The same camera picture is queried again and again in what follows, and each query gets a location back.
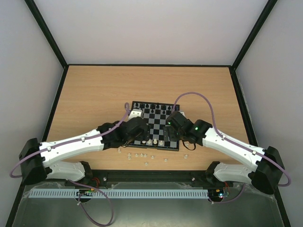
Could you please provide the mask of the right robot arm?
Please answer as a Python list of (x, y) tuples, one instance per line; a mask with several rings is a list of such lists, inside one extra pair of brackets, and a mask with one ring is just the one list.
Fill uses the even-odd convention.
[(269, 146), (264, 149), (241, 142), (208, 122), (191, 122), (179, 111), (172, 113), (166, 122), (179, 140), (218, 150), (240, 162), (238, 165), (216, 162), (206, 174), (211, 185), (231, 181), (251, 184), (265, 194), (275, 193), (285, 169), (276, 148)]

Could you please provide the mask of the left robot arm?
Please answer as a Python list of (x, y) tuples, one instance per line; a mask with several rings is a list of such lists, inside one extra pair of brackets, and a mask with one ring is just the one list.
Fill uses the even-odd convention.
[(127, 146), (135, 140), (147, 141), (150, 127), (140, 117), (128, 121), (104, 123), (82, 135), (53, 142), (29, 139), (19, 154), (22, 183), (33, 185), (46, 179), (66, 179), (74, 182), (92, 178), (85, 161), (65, 162), (80, 154)]

